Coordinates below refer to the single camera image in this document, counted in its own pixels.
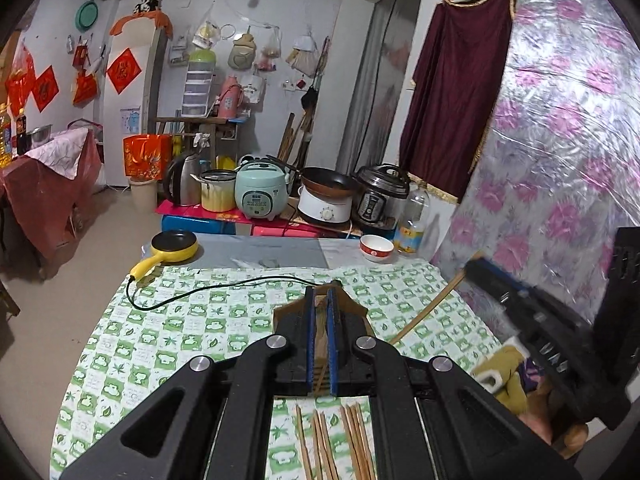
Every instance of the bundle of chopsticks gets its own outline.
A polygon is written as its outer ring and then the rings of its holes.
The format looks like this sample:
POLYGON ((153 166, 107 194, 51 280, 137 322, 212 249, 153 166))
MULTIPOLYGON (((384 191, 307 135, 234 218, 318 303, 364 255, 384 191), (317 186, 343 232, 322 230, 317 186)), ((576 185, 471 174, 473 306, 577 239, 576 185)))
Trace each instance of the bundle of chopsticks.
MULTIPOLYGON (((373 469, 373 459, 367 439, 367 431, 362 418, 362 410, 359 404, 340 407, 342 424, 347 436, 349 451, 351 453, 351 464, 356 480, 375 480, 376 475, 373 469)), ((298 440, 302 451, 302 463, 305 467, 306 480, 314 480, 311 473, 309 453, 306 449, 305 434, 302 427, 302 413, 296 404, 296 424, 298 426, 298 440)), ((312 430, 314 440, 314 455, 316 459, 316 480, 340 480, 335 467, 334 452, 329 442, 326 419, 324 413, 314 410, 312 417, 312 430)))

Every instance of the rice cooker lid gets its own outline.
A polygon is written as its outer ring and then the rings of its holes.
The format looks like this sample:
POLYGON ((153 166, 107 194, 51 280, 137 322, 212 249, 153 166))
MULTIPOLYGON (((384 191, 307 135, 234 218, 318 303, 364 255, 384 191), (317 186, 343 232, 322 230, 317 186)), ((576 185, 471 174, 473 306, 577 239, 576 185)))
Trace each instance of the rice cooker lid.
POLYGON ((236 176, 236 184, 246 187, 274 187, 286 184, 282 168, 268 161, 254 161, 242 166, 236 176))
POLYGON ((409 195, 408 179, 401 177, 399 168, 395 166, 367 166, 360 168, 356 176, 366 186, 395 198, 407 198, 409 195))
POLYGON ((209 170, 200 175, 202 180, 207 182, 229 182, 236 179, 234 170, 209 170))

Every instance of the maroon cloth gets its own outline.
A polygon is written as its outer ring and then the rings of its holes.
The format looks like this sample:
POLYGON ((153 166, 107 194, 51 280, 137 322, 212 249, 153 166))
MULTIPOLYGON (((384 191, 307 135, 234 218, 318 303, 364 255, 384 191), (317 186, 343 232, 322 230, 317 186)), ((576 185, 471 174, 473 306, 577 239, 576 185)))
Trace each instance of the maroon cloth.
POLYGON ((510 0, 441 3, 422 46, 400 167, 459 200, 498 96, 510 35, 510 0))
POLYGON ((100 157, 91 132, 84 141, 73 180, 26 155, 0 171, 0 196, 6 193, 22 232, 47 260, 65 241, 73 206, 82 206, 90 198, 99 172, 100 157))

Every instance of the blue stool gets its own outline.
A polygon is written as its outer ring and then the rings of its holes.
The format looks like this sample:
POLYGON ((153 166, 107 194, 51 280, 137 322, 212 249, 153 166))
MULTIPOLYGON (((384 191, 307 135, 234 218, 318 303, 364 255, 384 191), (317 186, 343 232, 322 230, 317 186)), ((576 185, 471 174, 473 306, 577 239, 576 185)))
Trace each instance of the blue stool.
POLYGON ((184 230, 211 235, 235 235, 236 224, 222 220, 187 218, 185 216, 163 215, 162 231, 184 230))

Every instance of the yellow pan handle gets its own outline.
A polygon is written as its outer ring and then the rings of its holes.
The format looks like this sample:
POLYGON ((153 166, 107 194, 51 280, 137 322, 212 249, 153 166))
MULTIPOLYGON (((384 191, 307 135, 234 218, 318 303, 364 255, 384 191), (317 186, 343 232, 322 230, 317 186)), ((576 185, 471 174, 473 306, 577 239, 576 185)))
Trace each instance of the yellow pan handle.
POLYGON ((146 260, 142 260, 139 264, 133 267, 133 269, 131 269, 130 275, 133 276, 137 281, 157 264, 161 264, 163 260, 164 254, 154 254, 152 257, 147 258, 146 260))

